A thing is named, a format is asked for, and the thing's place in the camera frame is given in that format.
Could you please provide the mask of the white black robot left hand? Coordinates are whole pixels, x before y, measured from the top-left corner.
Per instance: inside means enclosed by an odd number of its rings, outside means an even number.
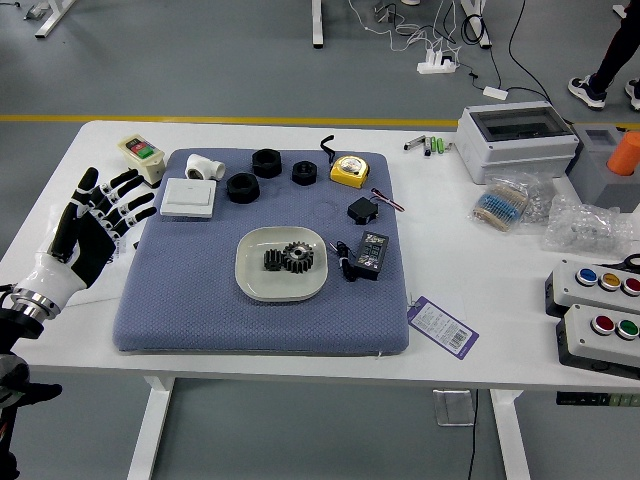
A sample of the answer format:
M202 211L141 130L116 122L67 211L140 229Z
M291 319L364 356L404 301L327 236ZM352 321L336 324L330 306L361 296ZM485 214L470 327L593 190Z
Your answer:
M11 294L13 308L36 319L52 319L77 292L90 288L116 250L116 242L142 220L157 212L154 194L128 202L124 197L144 182L128 170L106 183L99 172L86 170L64 208L36 265Z

